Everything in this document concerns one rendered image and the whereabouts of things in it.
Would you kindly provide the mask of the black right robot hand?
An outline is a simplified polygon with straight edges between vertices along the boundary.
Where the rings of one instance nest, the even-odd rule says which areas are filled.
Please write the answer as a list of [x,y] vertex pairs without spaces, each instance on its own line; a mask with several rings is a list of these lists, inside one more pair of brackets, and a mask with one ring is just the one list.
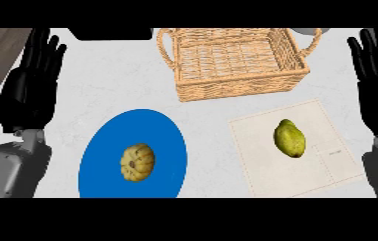
[[378,137],[378,45],[369,29],[361,30],[361,39],[350,37],[347,44],[358,76],[362,120]]

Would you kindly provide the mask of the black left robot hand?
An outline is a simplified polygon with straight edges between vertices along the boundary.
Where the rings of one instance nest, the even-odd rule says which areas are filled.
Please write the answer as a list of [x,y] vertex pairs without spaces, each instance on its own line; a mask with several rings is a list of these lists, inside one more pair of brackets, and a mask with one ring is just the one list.
[[5,133],[43,130],[55,114],[58,78],[67,45],[49,28],[34,28],[20,66],[0,91],[0,126]]

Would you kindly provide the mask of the green pear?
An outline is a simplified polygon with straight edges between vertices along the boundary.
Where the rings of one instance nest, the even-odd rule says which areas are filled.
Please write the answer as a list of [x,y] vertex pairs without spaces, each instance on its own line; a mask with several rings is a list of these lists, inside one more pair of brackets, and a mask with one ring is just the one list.
[[281,152],[300,158],[306,150],[306,137],[291,120],[284,119],[274,132],[274,141]]

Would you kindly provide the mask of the cream square placemat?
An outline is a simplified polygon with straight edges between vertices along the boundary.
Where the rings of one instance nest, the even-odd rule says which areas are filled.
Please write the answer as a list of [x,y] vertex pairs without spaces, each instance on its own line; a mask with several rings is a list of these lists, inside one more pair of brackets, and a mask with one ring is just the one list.
[[229,122],[256,197],[302,197],[364,177],[319,101]]

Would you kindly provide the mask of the tan wicker basket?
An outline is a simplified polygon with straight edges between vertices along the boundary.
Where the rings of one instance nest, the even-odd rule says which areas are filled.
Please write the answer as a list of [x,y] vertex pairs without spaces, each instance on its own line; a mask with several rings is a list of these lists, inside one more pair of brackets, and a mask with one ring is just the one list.
[[288,28],[163,28],[157,37],[172,39],[172,50],[157,45],[189,102],[293,90],[310,73],[306,57],[322,30],[305,49]]

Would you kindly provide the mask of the brown wooden panel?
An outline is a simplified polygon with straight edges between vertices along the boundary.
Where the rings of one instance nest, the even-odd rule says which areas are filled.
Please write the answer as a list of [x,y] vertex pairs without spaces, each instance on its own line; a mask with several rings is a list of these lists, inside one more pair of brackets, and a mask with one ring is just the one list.
[[30,28],[0,28],[0,83],[24,49],[30,32]]

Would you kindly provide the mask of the grey rounded object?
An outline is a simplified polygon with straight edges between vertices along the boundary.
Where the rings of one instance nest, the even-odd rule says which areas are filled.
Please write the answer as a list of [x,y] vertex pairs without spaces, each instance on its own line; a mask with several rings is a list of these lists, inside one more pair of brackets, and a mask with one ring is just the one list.
[[316,32],[316,28],[291,28],[294,32],[302,35],[313,36]]

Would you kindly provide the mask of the black flat appliance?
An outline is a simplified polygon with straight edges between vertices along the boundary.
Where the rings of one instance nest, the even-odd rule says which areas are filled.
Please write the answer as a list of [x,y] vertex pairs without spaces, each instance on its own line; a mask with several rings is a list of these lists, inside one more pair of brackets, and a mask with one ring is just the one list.
[[76,38],[82,41],[149,40],[151,28],[71,28]]

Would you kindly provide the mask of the blue round plate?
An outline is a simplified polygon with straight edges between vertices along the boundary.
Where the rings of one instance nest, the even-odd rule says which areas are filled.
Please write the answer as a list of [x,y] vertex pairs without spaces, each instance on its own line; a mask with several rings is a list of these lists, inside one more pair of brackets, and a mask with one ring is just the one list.
[[98,130],[79,172],[82,198],[176,198],[186,175],[186,144],[173,120],[130,110]]

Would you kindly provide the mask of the yellow ribbed squash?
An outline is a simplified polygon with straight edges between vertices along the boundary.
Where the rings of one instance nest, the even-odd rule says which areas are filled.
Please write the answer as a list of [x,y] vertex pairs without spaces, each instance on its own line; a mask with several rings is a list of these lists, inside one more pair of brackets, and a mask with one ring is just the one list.
[[130,146],[121,157],[121,173],[127,181],[144,181],[154,170],[155,154],[151,147],[141,143]]

